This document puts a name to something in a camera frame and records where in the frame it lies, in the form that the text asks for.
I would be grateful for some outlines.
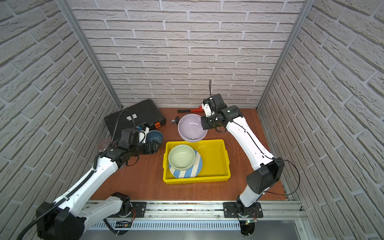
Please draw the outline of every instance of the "white brick wall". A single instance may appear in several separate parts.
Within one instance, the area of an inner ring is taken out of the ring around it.
[[[260,106],[318,239],[384,239],[383,9],[316,0]]]
[[[88,171],[117,109],[55,1],[0,2],[0,33],[0,239],[16,239]]]
[[[210,79],[226,103],[255,107],[302,3],[70,1],[121,102],[173,107],[197,106]]]

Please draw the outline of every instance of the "pink transparent bowl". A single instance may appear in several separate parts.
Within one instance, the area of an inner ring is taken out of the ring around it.
[[[203,129],[200,118],[197,114],[187,114],[180,119],[177,130],[184,141],[198,142],[206,136],[208,130]]]

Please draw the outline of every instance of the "robotic arm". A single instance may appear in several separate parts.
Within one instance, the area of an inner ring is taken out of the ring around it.
[[[236,210],[240,216],[248,216],[256,201],[271,186],[279,181],[284,162],[275,159],[265,149],[249,128],[243,114],[236,106],[227,107],[220,94],[205,99],[202,103],[205,116],[201,117],[204,129],[224,126],[246,153],[254,172],[247,176],[247,186],[237,197]],[[103,202],[83,209],[88,199],[101,184],[117,171],[132,156],[154,154],[160,148],[160,142],[146,141],[149,129],[139,126],[124,129],[121,139],[115,141],[104,152],[95,157],[94,166],[67,192],[53,203],[42,203],[36,210],[37,218],[18,236],[21,240],[25,233],[37,224],[37,234],[45,240],[77,240],[88,228],[118,214],[126,217],[131,213],[130,197],[114,193]]]

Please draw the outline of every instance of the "gray floor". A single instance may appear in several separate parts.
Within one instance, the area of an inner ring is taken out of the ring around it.
[[[130,231],[121,237],[109,230],[86,231],[80,240],[237,240],[237,239],[263,239],[263,240],[299,240],[294,221],[259,221],[251,237],[243,236],[240,231]]]

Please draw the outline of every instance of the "bowl rim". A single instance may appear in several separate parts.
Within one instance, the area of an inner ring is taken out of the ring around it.
[[[190,149],[192,149],[192,151],[193,151],[195,157],[194,157],[194,160],[192,161],[192,164],[191,164],[190,166],[185,167],[185,168],[176,168],[176,167],[174,167],[174,166],[171,164],[171,162],[169,161],[169,156],[170,156],[170,153],[172,152],[173,149],[175,149],[175,148],[177,148],[177,147],[179,147],[179,146],[183,146],[183,145],[189,147]],[[189,168],[191,168],[191,167],[193,166],[193,164],[195,163],[195,160],[196,160],[196,153],[195,153],[195,150],[194,150],[191,146],[188,146],[188,145],[186,145],[186,144],[180,144],[180,145],[175,146],[174,148],[172,148],[172,149],[169,151],[169,154],[168,154],[168,163],[171,165],[171,167],[173,167],[174,169],[176,169],[176,170],[178,170],[178,171],[185,171],[185,170],[188,170]]]
[[[195,113],[189,113],[189,114],[184,115],[182,118],[180,118],[180,121],[181,121],[185,116],[187,116],[187,115],[196,115],[196,116],[198,116],[199,118],[201,118],[200,115],[197,115],[197,114],[195,114]],[[195,140],[188,139],[188,138],[184,137],[184,136],[181,134],[181,132],[180,132],[180,124],[177,124],[177,131],[178,131],[180,137],[181,137],[184,141],[187,141],[187,142],[199,142],[199,141],[201,141],[201,140],[203,140],[203,139],[205,138],[205,136],[207,135],[208,129],[206,129],[206,130],[203,129],[203,131],[205,131],[204,136],[202,136],[202,137],[199,138],[199,139],[195,139]]]

